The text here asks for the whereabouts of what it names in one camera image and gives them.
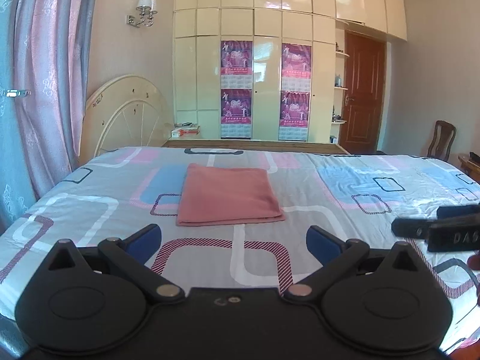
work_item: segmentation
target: pink towel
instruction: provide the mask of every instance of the pink towel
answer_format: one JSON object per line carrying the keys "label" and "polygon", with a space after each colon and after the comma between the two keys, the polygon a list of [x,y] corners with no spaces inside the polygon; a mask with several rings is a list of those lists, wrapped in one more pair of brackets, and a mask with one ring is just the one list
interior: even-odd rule
{"label": "pink towel", "polygon": [[264,169],[189,165],[178,206],[178,226],[284,221]]}

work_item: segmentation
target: bedsheet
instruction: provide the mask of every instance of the bedsheet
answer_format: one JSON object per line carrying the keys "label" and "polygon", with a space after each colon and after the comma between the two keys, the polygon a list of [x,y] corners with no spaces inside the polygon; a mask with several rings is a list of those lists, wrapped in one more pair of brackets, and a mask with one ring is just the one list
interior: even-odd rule
{"label": "bedsheet", "polygon": [[[286,221],[250,225],[175,225],[189,164],[266,169]],[[305,235],[318,225],[372,248],[390,248],[398,216],[434,218],[441,205],[478,203],[480,186],[451,165],[411,156],[315,155],[224,149],[124,148],[77,169],[0,237],[0,314],[15,303],[60,238],[79,247],[125,238],[150,223],[162,246],[146,264],[189,291],[191,287],[266,287],[284,291],[321,267]],[[454,308],[442,344],[451,351],[479,327],[469,253],[424,256]]]}

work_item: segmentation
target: finger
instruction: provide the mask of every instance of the finger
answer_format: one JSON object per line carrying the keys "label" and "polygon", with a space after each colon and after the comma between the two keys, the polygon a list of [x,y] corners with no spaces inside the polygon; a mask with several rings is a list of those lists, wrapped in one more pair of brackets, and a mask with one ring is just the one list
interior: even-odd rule
{"label": "finger", "polygon": [[470,269],[473,269],[474,271],[480,271],[480,256],[474,255],[469,257],[466,264]]}

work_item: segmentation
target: sheer curtain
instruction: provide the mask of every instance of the sheer curtain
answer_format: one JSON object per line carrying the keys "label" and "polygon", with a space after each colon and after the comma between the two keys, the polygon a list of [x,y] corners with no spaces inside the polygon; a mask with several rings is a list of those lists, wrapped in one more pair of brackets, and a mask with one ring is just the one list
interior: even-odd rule
{"label": "sheer curtain", "polygon": [[0,74],[8,78],[0,85],[31,91],[0,100],[8,109],[0,122],[0,189],[8,185],[10,194],[0,204],[4,227],[77,167],[94,3],[0,0],[0,12],[6,7],[0,16],[10,23],[0,26],[0,47],[9,56],[0,56]]}

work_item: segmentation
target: curved headboard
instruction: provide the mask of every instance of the curved headboard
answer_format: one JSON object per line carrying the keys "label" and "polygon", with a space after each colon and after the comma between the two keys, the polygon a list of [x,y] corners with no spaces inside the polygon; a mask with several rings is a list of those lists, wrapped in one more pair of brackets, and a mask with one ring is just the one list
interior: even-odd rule
{"label": "curved headboard", "polygon": [[163,146],[173,130],[168,112],[163,95],[143,77],[106,83],[86,104],[80,164],[120,147]]}

